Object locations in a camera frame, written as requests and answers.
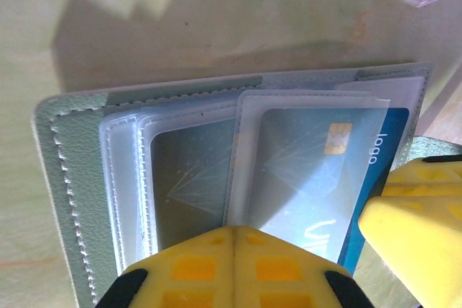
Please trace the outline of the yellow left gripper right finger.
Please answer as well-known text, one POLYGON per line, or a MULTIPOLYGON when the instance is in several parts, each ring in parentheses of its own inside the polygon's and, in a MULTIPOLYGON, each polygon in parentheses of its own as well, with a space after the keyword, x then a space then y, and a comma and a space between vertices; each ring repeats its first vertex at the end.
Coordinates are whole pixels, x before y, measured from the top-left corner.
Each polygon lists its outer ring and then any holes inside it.
POLYGON ((248 226, 233 232, 234 308, 375 308, 342 266, 248 226))

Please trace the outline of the green leather card holder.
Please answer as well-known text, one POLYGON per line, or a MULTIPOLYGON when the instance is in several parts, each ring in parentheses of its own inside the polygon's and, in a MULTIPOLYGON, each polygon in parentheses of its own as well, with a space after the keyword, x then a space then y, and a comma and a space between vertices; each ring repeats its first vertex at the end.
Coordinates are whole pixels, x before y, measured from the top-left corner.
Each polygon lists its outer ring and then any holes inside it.
POLYGON ((414 73, 429 78, 431 70, 429 63, 401 63, 266 72, 99 89, 42 101, 33 116, 35 138, 78 307, 94 308, 116 276, 99 140, 99 126, 105 116, 277 83, 293 87, 300 82, 343 83, 414 73))

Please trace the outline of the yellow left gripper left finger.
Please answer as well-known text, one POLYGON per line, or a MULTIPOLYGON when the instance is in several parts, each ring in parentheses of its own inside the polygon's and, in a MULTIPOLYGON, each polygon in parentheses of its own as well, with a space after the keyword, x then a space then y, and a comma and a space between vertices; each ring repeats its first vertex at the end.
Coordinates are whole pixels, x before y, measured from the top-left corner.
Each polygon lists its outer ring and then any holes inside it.
POLYGON ((95 308, 232 308, 232 227, 221 227, 127 267, 95 308))

